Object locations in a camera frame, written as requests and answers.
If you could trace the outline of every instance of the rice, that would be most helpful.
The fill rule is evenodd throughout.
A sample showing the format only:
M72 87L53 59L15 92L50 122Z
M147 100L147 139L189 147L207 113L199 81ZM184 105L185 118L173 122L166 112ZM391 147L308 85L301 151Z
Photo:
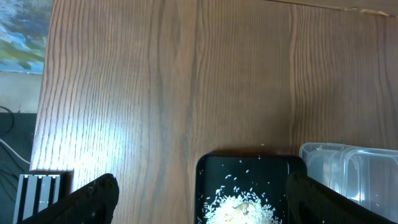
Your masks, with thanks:
M271 205L261 205L261 199L254 192L242 192L242 195L215 198L210 205L205 205L204 218L208 224L281 224L282 220L274 216Z

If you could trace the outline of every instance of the canvas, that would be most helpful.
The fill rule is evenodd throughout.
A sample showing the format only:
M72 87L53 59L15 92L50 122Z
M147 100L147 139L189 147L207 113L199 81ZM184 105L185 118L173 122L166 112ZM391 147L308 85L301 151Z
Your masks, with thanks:
M43 73L52 0L0 1L0 70Z

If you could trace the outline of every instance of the plastic container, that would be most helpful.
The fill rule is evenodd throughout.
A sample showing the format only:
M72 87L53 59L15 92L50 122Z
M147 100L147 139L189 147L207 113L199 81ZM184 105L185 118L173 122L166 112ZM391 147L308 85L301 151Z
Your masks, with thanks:
M309 177L398 222L398 151L306 143L300 157Z

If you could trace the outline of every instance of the wooden surface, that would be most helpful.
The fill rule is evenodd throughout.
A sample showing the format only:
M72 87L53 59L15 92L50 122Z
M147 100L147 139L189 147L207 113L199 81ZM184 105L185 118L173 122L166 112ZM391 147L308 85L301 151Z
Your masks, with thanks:
M273 0L309 6L365 12L385 16L398 16L396 0Z
M269 1L54 1L31 170L110 172L115 223L191 223L215 149L398 149L398 21Z

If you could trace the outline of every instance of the black cable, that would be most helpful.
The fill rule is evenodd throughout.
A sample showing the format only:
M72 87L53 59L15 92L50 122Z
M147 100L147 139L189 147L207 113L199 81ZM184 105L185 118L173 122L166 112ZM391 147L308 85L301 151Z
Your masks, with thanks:
M6 167L3 163L0 163L0 165L2 165L6 170L8 170L8 173L16 176L18 178L18 174L15 174L12 170L10 170L10 168Z
M8 173L7 171L4 171L2 169L0 169L0 173L7 174L8 176L10 176L10 177L14 178L16 181L18 181L18 177L15 174Z
M4 151L8 154L8 156L12 159L12 161L15 163L15 165L22 171L22 173L25 173L26 171L15 161L15 159L11 156L10 152L2 145L0 146L4 149Z
M17 191L17 187L11 183L11 181L4 174L0 173L0 176L2 176L15 191Z
M6 190L6 186L4 186L3 182L1 181L1 179L0 179L0 185L1 185L1 187L3 187L4 192L5 192L5 193L7 194L7 196L10 198L10 200L11 200L12 202L15 203L14 198L10 195L10 193L8 193L8 191Z
M10 127L7 129L7 131L5 133L1 133L0 134L0 137L1 137L1 136L5 136L6 134L8 134L11 131L11 129L14 127L15 117L14 117L14 113L12 113L12 111L10 109L5 108L3 106L0 106L0 108L6 110L11 115L11 125L10 125Z

